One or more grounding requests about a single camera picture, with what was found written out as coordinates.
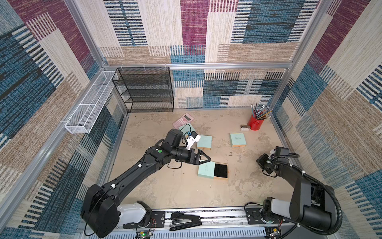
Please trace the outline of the mint drawer jewelry box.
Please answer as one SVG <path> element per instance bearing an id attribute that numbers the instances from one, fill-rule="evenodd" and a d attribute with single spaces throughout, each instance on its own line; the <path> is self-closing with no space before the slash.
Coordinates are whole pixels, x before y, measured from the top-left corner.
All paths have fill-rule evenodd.
<path id="1" fill-rule="evenodd" d="M 228 165 L 220 162 L 208 162 L 201 164 L 198 169 L 198 176 L 209 179 L 228 179 Z"/>

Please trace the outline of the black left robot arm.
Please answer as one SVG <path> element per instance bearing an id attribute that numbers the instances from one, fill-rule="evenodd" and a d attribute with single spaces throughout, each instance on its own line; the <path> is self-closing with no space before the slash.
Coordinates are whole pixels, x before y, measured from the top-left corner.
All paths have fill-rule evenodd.
<path id="1" fill-rule="evenodd" d="M 99 238 L 109 235 L 120 221 L 124 224 L 140 223 L 149 214 L 149 207 L 139 201 L 127 209 L 120 207 L 123 199 L 151 174 L 159 171 L 171 160 L 177 162 L 201 165 L 211 161 L 209 156 L 204 161 L 202 150 L 192 148 L 201 136 L 195 131 L 188 135 L 178 129 L 171 129 L 165 139 L 159 140 L 148 148 L 141 159 L 114 180 L 98 186 L 92 185 L 85 194 L 81 218 L 86 226 Z"/>

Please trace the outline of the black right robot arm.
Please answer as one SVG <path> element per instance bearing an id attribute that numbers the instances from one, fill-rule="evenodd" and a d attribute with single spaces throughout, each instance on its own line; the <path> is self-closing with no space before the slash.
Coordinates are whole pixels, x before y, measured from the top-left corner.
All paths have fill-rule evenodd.
<path id="1" fill-rule="evenodd" d="M 277 146 L 256 160 L 266 176 L 280 177 L 293 187 L 290 201 L 264 200 L 262 220 L 273 223 L 287 219 L 318 235 L 335 234 L 342 226 L 343 212 L 334 189 L 305 173 L 291 162 L 292 158 L 299 158 L 299 154 Z"/>

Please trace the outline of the mint jewelry box centre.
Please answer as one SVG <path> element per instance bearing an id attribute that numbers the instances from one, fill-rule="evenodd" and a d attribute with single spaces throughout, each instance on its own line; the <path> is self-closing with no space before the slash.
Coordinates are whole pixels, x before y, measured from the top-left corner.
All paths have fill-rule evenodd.
<path id="1" fill-rule="evenodd" d="M 201 150 L 211 150 L 212 148 L 212 136 L 201 135 L 200 140 L 197 142 L 197 148 Z"/>

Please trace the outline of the mint jewelry box near calculator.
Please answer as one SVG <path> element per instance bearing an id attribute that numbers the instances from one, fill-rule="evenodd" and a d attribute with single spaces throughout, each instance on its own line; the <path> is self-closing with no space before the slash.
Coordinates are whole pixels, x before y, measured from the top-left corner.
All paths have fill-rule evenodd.
<path id="1" fill-rule="evenodd" d="M 182 126 L 179 127 L 179 130 L 186 136 L 188 137 L 188 135 L 190 133 L 192 133 L 193 131 L 195 131 L 194 127 L 192 126 L 191 123 L 186 123 Z"/>

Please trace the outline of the mint jewelry box right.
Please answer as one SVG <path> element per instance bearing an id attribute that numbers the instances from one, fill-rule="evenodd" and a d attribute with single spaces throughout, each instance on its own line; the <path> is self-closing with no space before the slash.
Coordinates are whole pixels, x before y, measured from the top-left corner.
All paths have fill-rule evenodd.
<path id="1" fill-rule="evenodd" d="M 230 143 L 232 147 L 245 147 L 247 145 L 245 135 L 243 133 L 231 133 Z"/>

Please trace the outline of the red pencil cup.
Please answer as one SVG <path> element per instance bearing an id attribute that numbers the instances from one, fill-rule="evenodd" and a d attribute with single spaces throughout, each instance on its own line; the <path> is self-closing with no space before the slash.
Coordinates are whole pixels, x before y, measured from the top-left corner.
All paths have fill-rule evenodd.
<path id="1" fill-rule="evenodd" d="M 255 117 L 251 116 L 249 121 L 248 121 L 248 126 L 250 127 L 251 130 L 259 130 L 261 128 L 261 125 L 263 124 L 264 120 L 261 119 L 256 119 Z"/>

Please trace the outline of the white tape dispenser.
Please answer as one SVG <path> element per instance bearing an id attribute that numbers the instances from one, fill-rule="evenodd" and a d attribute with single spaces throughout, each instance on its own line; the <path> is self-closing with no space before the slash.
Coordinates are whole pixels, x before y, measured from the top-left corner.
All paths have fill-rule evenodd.
<path id="1" fill-rule="evenodd" d="M 241 126 L 240 126 L 240 130 L 241 131 L 249 131 L 251 129 L 251 127 L 249 126 L 249 125 L 244 125 L 244 124 L 242 124 Z"/>

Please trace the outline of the pink calculator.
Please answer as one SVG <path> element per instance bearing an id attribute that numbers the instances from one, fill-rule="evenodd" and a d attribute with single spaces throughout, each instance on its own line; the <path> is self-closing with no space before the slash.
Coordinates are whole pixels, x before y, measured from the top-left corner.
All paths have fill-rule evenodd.
<path id="1" fill-rule="evenodd" d="M 185 113 L 184 115 L 182 115 L 179 119 L 177 119 L 174 123 L 173 123 L 173 128 L 177 128 L 179 129 L 179 127 L 187 124 L 187 123 L 190 123 L 194 120 L 194 118 L 188 114 L 188 113 Z"/>

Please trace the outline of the black stapler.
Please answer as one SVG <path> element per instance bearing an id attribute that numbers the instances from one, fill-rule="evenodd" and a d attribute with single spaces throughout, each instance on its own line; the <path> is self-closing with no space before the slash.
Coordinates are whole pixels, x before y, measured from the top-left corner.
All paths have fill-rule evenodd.
<path id="1" fill-rule="evenodd" d="M 171 232 L 202 225 L 201 217 L 191 214 L 172 213 L 170 220 L 172 221 L 170 226 Z"/>

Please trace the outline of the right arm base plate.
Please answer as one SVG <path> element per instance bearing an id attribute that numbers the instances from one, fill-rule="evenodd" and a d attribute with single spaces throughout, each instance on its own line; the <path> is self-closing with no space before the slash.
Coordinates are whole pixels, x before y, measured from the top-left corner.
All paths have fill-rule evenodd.
<path id="1" fill-rule="evenodd" d="M 276 216 L 276 218 L 269 217 L 267 219 L 264 219 L 261 211 L 262 211 L 262 207 L 260 206 L 250 205 L 249 207 L 245 207 L 244 212 L 246 214 L 246 219 L 248 224 L 250 225 L 260 225 L 260 224 L 279 225 L 280 222 L 282 222 L 282 224 L 287 224 L 290 222 L 287 218 L 281 218 L 279 216 Z"/>

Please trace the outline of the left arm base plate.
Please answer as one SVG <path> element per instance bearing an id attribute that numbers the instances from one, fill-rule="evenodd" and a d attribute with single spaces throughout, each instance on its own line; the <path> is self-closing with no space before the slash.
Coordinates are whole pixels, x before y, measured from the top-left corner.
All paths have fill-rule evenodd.
<path id="1" fill-rule="evenodd" d="M 152 211 L 147 213 L 139 223 L 129 223 L 122 226 L 123 229 L 153 229 L 163 228 L 165 225 L 166 212 Z"/>

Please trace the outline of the white mesh wall basket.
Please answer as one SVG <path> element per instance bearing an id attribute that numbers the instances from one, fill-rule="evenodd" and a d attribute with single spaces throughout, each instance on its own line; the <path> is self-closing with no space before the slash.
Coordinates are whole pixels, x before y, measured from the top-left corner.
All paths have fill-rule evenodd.
<path id="1" fill-rule="evenodd" d="M 113 71 L 102 72 L 91 85 L 74 113 L 65 124 L 71 134 L 88 134 L 99 117 L 106 100 L 110 96 L 114 84 Z"/>

